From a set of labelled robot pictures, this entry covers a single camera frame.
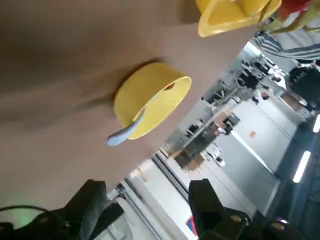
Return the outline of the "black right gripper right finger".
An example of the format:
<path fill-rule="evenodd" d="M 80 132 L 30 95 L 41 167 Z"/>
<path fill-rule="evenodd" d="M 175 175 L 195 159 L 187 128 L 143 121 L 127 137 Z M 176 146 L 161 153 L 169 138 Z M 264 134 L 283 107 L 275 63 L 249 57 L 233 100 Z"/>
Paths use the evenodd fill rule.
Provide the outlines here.
<path fill-rule="evenodd" d="M 208 179 L 192 180 L 188 203 L 200 240 L 304 240 L 294 226 L 281 221 L 261 224 L 240 210 L 224 207 Z"/>

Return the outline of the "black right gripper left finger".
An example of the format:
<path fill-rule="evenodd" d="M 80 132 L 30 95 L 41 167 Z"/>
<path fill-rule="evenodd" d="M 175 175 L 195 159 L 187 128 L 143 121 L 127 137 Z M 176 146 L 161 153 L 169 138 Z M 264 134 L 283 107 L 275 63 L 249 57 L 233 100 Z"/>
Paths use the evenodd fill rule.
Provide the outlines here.
<path fill-rule="evenodd" d="M 11 205 L 2 212 L 30 209 L 39 211 L 30 223 L 15 228 L 11 222 L 1 222 L 2 240 L 94 240 L 123 214 L 122 207 L 110 202 L 106 183 L 87 180 L 68 203 L 55 210 L 35 205 Z"/>

